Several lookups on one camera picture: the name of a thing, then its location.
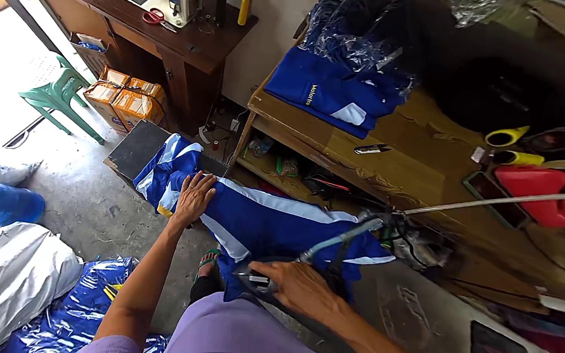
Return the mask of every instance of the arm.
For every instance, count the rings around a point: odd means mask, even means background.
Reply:
[[[145,337],[182,231],[204,213],[215,195],[215,189],[211,187],[216,177],[207,175],[200,180],[201,176],[202,172],[199,172],[191,182],[190,177],[184,179],[176,213],[124,283],[93,341],[106,336],[123,335],[135,341],[143,351]]]
[[[287,308],[321,322],[357,353],[403,353],[398,345],[355,313],[326,281],[303,262],[252,261],[250,268],[278,284],[276,298]]]

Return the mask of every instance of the black pants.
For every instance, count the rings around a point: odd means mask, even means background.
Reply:
[[[213,293],[221,292],[222,286],[219,284],[219,280],[213,276],[199,277],[197,281],[191,286],[191,294],[189,305],[195,303],[196,301],[209,296]]]

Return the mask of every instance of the white sack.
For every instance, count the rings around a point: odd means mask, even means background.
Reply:
[[[0,184],[16,186],[33,173],[40,164],[40,161],[28,160],[19,151],[0,148]]]
[[[48,229],[0,227],[0,344],[74,287],[82,259]]]

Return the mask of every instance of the right hand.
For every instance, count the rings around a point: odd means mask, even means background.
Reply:
[[[200,170],[193,179],[190,175],[184,178],[172,219],[175,217],[186,225],[194,222],[204,213],[208,203],[215,196],[216,189],[213,188],[213,184],[217,181],[217,177],[209,174],[200,180],[202,174]]]
[[[306,317],[322,321],[342,301],[313,268],[304,262],[252,261],[249,267],[270,277],[279,287],[274,296],[285,307]]]

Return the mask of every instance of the cardboard box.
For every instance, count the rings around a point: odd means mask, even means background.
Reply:
[[[113,100],[112,107],[130,131],[141,119],[159,125],[167,111],[167,96],[161,85],[132,77]]]
[[[161,123],[168,111],[167,96],[159,84],[151,84],[105,67],[100,80],[85,92],[90,105],[118,134],[126,135],[141,119]]]
[[[114,87],[105,82],[96,82],[84,92],[84,97],[114,131],[121,135],[127,135],[129,130],[126,129],[126,126],[111,106],[111,102],[117,97],[119,92],[121,92],[121,88]]]

